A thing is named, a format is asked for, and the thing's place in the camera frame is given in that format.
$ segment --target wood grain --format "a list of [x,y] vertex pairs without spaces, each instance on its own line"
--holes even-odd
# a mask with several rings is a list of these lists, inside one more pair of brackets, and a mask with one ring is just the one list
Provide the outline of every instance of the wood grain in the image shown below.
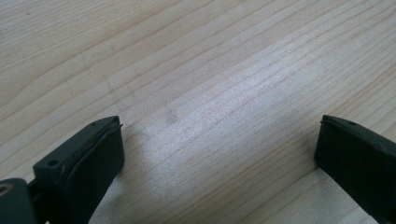
[[0,1],[0,177],[119,115],[92,223],[375,223],[313,153],[323,114],[396,141],[393,0]]

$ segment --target light wood plank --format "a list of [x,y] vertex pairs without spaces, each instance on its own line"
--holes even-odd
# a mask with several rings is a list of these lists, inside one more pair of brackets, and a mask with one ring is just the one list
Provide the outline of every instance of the light wood plank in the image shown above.
[[0,177],[119,115],[92,223],[375,223],[313,161],[323,114],[396,141],[393,0],[0,1]]

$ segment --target clamp jaw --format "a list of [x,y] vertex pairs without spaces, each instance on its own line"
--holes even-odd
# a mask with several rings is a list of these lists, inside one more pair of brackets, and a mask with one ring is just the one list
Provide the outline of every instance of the clamp jaw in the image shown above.
[[0,181],[0,223],[88,223],[124,164],[120,127],[99,119],[36,163],[31,183]]
[[396,223],[396,144],[357,123],[323,116],[315,160],[379,223]]

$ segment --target wooden table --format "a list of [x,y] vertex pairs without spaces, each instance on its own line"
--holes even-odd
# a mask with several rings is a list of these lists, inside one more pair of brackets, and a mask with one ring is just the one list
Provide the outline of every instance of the wooden table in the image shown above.
[[394,0],[0,3],[0,177],[119,115],[92,223],[375,223],[313,160],[321,116],[396,141]]

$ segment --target wooden surface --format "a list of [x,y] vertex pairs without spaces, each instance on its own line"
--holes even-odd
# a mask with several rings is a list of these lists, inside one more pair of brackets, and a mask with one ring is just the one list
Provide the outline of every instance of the wooden surface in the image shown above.
[[313,161],[323,114],[396,141],[394,0],[0,2],[0,177],[119,115],[92,223],[375,223]]

